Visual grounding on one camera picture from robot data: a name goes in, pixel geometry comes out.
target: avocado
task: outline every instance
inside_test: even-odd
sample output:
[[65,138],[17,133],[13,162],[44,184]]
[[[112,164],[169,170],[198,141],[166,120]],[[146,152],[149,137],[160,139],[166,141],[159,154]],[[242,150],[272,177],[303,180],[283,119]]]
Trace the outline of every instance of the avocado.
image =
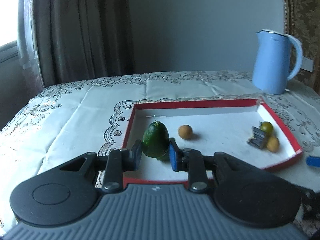
[[169,162],[170,161],[169,151],[166,151],[166,153],[164,155],[158,157],[157,160],[162,161],[162,162]]
[[166,126],[159,122],[153,122],[148,126],[142,137],[142,152],[151,158],[159,158],[165,155],[169,147],[169,133]]

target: sheer curtain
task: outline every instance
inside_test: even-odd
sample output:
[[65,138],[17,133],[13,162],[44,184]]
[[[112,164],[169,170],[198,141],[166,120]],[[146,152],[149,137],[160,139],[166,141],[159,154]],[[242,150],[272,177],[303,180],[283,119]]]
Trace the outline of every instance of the sheer curtain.
[[17,43],[32,95],[133,73],[127,0],[19,0]]

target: kettle lid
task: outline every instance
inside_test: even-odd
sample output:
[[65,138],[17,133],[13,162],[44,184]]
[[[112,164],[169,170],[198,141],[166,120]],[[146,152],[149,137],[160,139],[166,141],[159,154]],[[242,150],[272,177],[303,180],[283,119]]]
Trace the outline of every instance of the kettle lid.
[[275,34],[279,34],[279,35],[284,36],[284,37],[288,37],[287,34],[276,32],[276,31],[269,30],[269,29],[263,29],[263,30],[261,30],[261,32],[275,33]]

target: patterned upholstery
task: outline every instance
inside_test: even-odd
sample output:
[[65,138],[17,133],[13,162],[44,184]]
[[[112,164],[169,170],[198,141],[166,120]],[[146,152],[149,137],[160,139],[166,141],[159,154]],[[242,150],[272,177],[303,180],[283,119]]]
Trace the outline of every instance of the patterned upholstery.
[[[296,79],[320,94],[320,0],[292,0],[294,36],[302,42],[303,55],[314,60],[314,71],[300,70]],[[295,62],[293,51],[291,63]]]

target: brown curtain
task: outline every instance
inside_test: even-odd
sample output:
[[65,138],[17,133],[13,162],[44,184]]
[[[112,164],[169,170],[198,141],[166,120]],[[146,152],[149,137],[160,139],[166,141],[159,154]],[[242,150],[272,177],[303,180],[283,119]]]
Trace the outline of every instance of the brown curtain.
[[296,79],[320,94],[320,0],[293,0],[293,12],[294,36],[302,43],[303,55],[314,60],[313,72],[301,69]]
[[20,0],[19,54],[30,89],[133,73],[127,0]]

